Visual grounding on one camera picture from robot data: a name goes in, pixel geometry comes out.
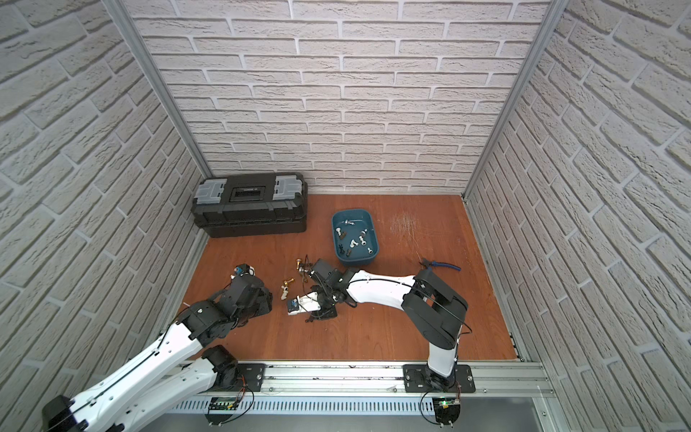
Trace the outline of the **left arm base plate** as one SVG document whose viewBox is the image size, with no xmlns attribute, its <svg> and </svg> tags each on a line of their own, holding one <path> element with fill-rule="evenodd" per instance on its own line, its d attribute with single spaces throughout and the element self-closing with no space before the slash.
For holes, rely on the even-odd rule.
<svg viewBox="0 0 691 432">
<path fill-rule="evenodd" d="M 240 363 L 225 366 L 217 372 L 212 392 L 239 392 L 243 387 L 260 392 L 266 372 L 266 364 Z"/>
</svg>

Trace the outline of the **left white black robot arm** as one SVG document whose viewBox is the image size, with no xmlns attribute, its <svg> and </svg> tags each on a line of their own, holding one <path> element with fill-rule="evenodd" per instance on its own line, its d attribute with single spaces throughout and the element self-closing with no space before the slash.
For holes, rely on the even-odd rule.
<svg viewBox="0 0 691 432">
<path fill-rule="evenodd" d="M 212 388 L 244 390 L 237 359 L 215 342 L 270 313 L 273 295 L 252 273 L 196 302 L 150 346 L 74 397 L 41 411 L 45 431 L 138 431 L 190 396 Z"/>
</svg>

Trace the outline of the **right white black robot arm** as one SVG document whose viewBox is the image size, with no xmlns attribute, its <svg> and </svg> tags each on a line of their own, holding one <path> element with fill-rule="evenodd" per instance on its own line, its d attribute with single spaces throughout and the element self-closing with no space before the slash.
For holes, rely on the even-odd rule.
<svg viewBox="0 0 691 432">
<path fill-rule="evenodd" d="M 362 269 L 339 271 L 323 260 L 307 272 L 311 292 L 290 302 L 291 315 L 308 313 L 311 320 L 338 316 L 338 304 L 355 308 L 364 303 L 403 311 L 429 344 L 424 376 L 428 384 L 446 390 L 455 383 L 462 331 L 467 327 L 468 302 L 431 269 L 417 275 L 374 275 Z"/>
</svg>

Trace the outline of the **teal plastic storage bin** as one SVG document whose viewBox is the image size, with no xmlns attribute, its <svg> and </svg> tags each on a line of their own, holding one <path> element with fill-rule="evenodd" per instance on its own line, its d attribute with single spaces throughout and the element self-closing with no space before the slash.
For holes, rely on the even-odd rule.
<svg viewBox="0 0 691 432">
<path fill-rule="evenodd" d="M 344 223 L 345 220 L 353 220 L 356 224 L 346 225 Z M 374 228 L 374 219 L 370 212 L 364 209 L 348 209 L 336 212 L 331 218 L 331 225 L 335 253 L 343 266 L 364 267 L 374 262 L 374 259 L 379 253 L 380 246 Z M 336 228 L 340 228 L 345 232 L 342 239 L 336 234 Z M 338 245 L 342 244 L 345 248 L 345 252 L 347 252 L 347 250 L 351 248 L 351 241 L 359 238 L 362 230 L 368 230 L 370 242 L 352 248 L 352 253 L 349 257 L 347 257 L 346 254 L 341 254 L 338 250 Z M 369 254 L 367 248 L 373 249 L 374 253 Z"/>
</svg>

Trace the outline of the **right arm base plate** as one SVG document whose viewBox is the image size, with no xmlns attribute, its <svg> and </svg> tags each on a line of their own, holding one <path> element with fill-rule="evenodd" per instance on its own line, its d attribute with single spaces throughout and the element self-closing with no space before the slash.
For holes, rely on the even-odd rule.
<svg viewBox="0 0 691 432">
<path fill-rule="evenodd" d="M 473 372 L 469 365 L 456 364 L 455 371 L 450 376 L 437 374 L 427 365 L 403 365 L 402 371 L 405 391 L 408 393 L 460 392 L 466 394 L 476 392 Z"/>
</svg>

